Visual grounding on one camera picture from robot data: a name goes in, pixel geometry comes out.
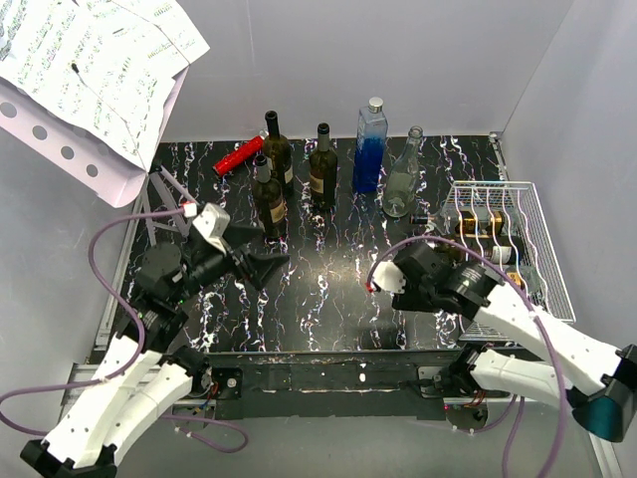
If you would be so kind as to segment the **red glitter microphone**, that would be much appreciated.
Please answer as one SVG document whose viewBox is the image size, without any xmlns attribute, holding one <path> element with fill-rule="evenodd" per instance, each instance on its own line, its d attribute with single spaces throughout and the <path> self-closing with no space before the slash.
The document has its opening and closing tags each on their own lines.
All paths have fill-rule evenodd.
<svg viewBox="0 0 637 478">
<path fill-rule="evenodd" d="M 264 134 L 254 136 L 238 149 L 228 153 L 221 160 L 216 162 L 213 166 L 213 171 L 219 177 L 231 172 L 262 149 L 265 137 Z"/>
</svg>

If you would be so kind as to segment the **clear glass bottle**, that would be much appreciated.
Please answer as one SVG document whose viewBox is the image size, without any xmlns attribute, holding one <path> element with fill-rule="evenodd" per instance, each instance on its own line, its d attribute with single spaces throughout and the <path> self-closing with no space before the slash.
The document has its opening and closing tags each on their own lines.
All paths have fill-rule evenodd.
<svg viewBox="0 0 637 478">
<path fill-rule="evenodd" d="M 419 157 L 423 137 L 423 128 L 412 126 L 401 154 L 390 169 L 382 202 L 383 212 L 389 217 L 403 217 L 413 205 L 420 178 Z"/>
</svg>

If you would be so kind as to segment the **dark wine bottle white label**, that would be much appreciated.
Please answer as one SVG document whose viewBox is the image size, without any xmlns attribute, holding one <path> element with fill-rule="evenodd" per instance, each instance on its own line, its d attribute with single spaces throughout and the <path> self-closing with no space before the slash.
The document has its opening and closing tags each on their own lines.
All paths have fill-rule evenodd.
<svg viewBox="0 0 637 478">
<path fill-rule="evenodd" d="M 272 175 L 279 181 L 286 198 L 294 194 L 294 169 L 289 140 L 280 132 L 279 118 L 275 111 L 265 113 L 268 135 L 262 152 L 271 165 Z"/>
</svg>

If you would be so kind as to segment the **dark green wine bottle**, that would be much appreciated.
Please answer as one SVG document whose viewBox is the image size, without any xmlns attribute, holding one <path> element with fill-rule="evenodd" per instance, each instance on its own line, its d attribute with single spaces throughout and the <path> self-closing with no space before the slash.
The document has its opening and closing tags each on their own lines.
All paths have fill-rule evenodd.
<svg viewBox="0 0 637 478">
<path fill-rule="evenodd" d="M 337 154 L 331 146 L 329 125 L 318 125 L 317 147 L 309 156 L 310 188 L 314 205 L 320 210 L 329 210 L 335 204 L 337 179 Z"/>
</svg>

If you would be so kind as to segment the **blue square glass bottle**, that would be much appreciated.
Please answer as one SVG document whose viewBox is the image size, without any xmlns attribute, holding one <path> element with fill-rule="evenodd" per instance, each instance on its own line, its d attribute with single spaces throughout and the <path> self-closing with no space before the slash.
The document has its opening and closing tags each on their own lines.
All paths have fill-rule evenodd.
<svg viewBox="0 0 637 478">
<path fill-rule="evenodd" d="M 383 99 L 373 97 L 359 110 L 352 174 L 352 188 L 356 193 L 377 188 L 388 131 L 383 105 Z"/>
</svg>

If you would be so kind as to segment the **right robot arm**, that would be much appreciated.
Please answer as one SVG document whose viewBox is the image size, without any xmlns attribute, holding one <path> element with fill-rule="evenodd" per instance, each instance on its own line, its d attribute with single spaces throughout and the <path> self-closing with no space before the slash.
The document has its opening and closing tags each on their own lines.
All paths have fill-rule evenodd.
<svg viewBox="0 0 637 478">
<path fill-rule="evenodd" d="M 462 395 L 479 389 L 567 408 L 575 421 L 609 442 L 624 440 L 636 414 L 636 347 L 598 341 L 535 307 L 504 272 L 488 262 L 453 264 L 418 238 L 380 262 L 373 287 L 393 295 L 400 311 L 442 310 L 498 331 L 534 361 L 493 350 L 467 350 L 449 368 Z"/>
</svg>

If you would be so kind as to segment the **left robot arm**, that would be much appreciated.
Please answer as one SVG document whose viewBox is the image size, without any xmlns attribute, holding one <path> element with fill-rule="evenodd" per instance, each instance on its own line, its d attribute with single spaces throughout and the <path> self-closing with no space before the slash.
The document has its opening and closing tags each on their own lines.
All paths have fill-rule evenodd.
<svg viewBox="0 0 637 478">
<path fill-rule="evenodd" d="M 120 323 L 90 385 L 55 428 L 25 445 L 22 460 L 43 477 L 113 477 L 175 401 L 204 396 L 212 384 L 209 359 L 187 346 L 168 348 L 188 319 L 184 302 L 228 274 L 261 290 L 289 261 L 249 252 L 259 233 L 232 225 L 212 244 L 192 230 L 183 245 L 147 249 L 134 280 L 136 317 Z"/>
</svg>

